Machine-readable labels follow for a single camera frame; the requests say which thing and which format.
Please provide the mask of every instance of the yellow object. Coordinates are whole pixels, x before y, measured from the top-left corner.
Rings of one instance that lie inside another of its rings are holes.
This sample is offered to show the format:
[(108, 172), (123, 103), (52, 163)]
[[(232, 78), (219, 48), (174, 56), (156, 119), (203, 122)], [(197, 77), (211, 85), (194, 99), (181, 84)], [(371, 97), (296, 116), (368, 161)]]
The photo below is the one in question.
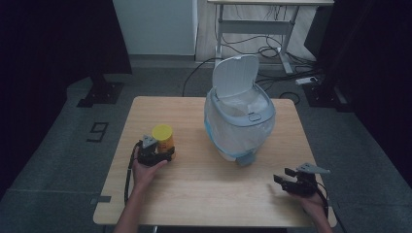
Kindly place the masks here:
[(152, 136), (157, 140), (157, 152), (167, 152), (174, 147), (173, 130), (170, 125), (158, 124), (152, 130)]

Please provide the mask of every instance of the robotic hand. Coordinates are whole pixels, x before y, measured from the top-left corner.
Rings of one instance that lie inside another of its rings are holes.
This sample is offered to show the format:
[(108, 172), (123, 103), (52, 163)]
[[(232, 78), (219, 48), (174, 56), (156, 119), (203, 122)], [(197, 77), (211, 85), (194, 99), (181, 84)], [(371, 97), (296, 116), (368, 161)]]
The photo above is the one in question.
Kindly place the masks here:
[(326, 217), (328, 217), (328, 203), (327, 198), (322, 194), (318, 188), (318, 182), (316, 181), (315, 174), (328, 174), (329, 170), (314, 166), (310, 163), (304, 163), (300, 165), (297, 172), (290, 168), (285, 168), (285, 174), (290, 177), (296, 177), (297, 181), (289, 182), (285, 181), (281, 177), (273, 175), (273, 180), (282, 186), (282, 189), (286, 192), (299, 195), (301, 197), (311, 197), (315, 193), (318, 193), (324, 202), (324, 211)]

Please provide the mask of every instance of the white lid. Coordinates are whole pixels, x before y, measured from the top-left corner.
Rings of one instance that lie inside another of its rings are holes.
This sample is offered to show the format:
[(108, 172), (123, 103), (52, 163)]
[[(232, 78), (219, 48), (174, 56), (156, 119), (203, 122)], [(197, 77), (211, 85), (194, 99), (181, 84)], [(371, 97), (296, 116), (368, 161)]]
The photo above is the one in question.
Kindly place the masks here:
[(254, 55), (233, 56), (220, 62), (213, 71), (213, 87), (219, 98), (250, 90), (258, 75), (258, 58)]

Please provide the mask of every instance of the black curtain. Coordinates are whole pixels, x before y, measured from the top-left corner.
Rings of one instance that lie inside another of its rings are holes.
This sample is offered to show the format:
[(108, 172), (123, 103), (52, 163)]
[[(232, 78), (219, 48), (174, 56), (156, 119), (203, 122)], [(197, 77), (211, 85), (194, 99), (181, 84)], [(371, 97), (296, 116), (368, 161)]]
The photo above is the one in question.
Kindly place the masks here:
[(131, 68), (110, 0), (0, 5), (3, 194), (60, 113), (69, 84)]
[(412, 1), (336, 0), (319, 60), (409, 185)]

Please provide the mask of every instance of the white desk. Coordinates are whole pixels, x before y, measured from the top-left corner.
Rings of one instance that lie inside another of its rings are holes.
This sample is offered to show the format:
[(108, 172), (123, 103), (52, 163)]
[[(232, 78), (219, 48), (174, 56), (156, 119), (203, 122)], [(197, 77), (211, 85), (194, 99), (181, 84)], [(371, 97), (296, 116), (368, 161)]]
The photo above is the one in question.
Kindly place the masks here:
[[(299, 6), (331, 6), (333, 0), (208, 0), (208, 3), (219, 5), (218, 44), (216, 46), (216, 57), (222, 58), (222, 34), (265, 34), (284, 35), (285, 40), (280, 48), (277, 48), (279, 57), (287, 74), (293, 70), (286, 57), (289, 40), (296, 21)], [(224, 5), (277, 5), (295, 6), (292, 18), (289, 21), (261, 21), (261, 20), (227, 20), (223, 19)]]

